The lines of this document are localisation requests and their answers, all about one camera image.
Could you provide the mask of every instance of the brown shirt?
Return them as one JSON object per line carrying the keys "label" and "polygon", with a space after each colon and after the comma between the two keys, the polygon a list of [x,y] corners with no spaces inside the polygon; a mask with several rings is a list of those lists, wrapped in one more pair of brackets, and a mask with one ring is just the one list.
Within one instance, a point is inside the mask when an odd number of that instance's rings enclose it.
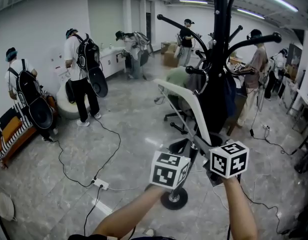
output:
{"label": "brown shirt", "polygon": [[254,74],[247,74],[245,76],[244,81],[247,88],[255,89],[259,87],[260,72],[265,69],[267,60],[268,58],[264,45],[257,48],[252,60],[246,65],[246,67],[252,67],[255,71]]}

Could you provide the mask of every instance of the gray pants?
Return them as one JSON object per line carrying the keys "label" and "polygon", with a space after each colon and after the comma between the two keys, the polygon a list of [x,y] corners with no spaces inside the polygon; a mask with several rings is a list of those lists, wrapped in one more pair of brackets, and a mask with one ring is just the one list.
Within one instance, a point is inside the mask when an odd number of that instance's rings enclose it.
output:
{"label": "gray pants", "polygon": [[134,77],[135,79],[140,78],[140,72],[141,72],[141,51],[137,54],[137,59],[131,58],[131,69],[130,69],[130,75]]}
{"label": "gray pants", "polygon": [[191,59],[192,47],[181,47],[181,55],[179,58],[178,66],[186,67]]}

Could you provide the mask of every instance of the white round ottoman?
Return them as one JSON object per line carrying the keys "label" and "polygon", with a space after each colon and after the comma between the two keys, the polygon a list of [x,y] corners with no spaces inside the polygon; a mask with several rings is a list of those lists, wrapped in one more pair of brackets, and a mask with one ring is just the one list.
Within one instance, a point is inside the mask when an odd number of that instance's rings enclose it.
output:
{"label": "white round ottoman", "polygon": [[[59,114],[66,119],[71,119],[71,120],[79,119],[80,114],[79,114],[78,106],[76,106],[76,102],[72,104],[69,102],[68,96],[66,94],[65,84],[66,83],[63,83],[60,86],[56,94],[56,101],[57,101],[57,107],[58,107]],[[89,112],[90,104],[89,104],[88,97],[86,95],[85,95],[85,107],[86,107],[87,112]]]}

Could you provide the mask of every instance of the white pants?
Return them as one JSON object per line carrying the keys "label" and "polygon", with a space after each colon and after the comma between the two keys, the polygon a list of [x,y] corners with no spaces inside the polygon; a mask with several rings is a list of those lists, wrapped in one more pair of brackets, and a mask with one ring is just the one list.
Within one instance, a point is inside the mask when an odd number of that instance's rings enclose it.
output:
{"label": "white pants", "polygon": [[192,47],[181,47],[181,55],[179,58],[178,66],[183,66],[186,67],[191,59],[191,54],[192,54]]}
{"label": "white pants", "polygon": [[247,99],[245,101],[242,112],[240,113],[239,118],[237,119],[237,124],[243,126],[246,118],[248,118],[249,112],[253,106],[255,97],[258,95],[259,88],[246,88]]}

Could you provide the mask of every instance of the black pants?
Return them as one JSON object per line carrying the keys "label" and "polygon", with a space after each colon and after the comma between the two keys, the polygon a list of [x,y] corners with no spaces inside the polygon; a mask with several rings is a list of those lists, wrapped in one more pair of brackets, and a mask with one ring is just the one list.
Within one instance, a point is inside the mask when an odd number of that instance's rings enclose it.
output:
{"label": "black pants", "polygon": [[[29,107],[25,106],[24,108],[22,108],[22,112],[23,115],[25,115],[28,120],[31,122],[31,124],[35,127],[35,129],[37,130],[37,132],[44,138],[44,139],[49,139],[50,138],[50,133],[48,129],[42,129],[40,127],[38,127],[38,125],[35,123],[35,121],[33,120],[33,118],[30,115],[29,112]],[[56,120],[53,119],[52,125],[50,127],[50,129],[54,129],[56,127]]]}
{"label": "black pants", "polygon": [[98,98],[87,78],[72,81],[72,89],[80,120],[84,123],[89,117],[85,107],[85,94],[88,98],[90,114],[92,117],[100,111]]}
{"label": "black pants", "polygon": [[273,71],[269,72],[268,77],[269,77],[269,80],[268,80],[267,87],[265,89],[264,97],[267,98],[267,99],[270,99],[271,98],[271,91],[272,91],[277,79],[276,79]]}

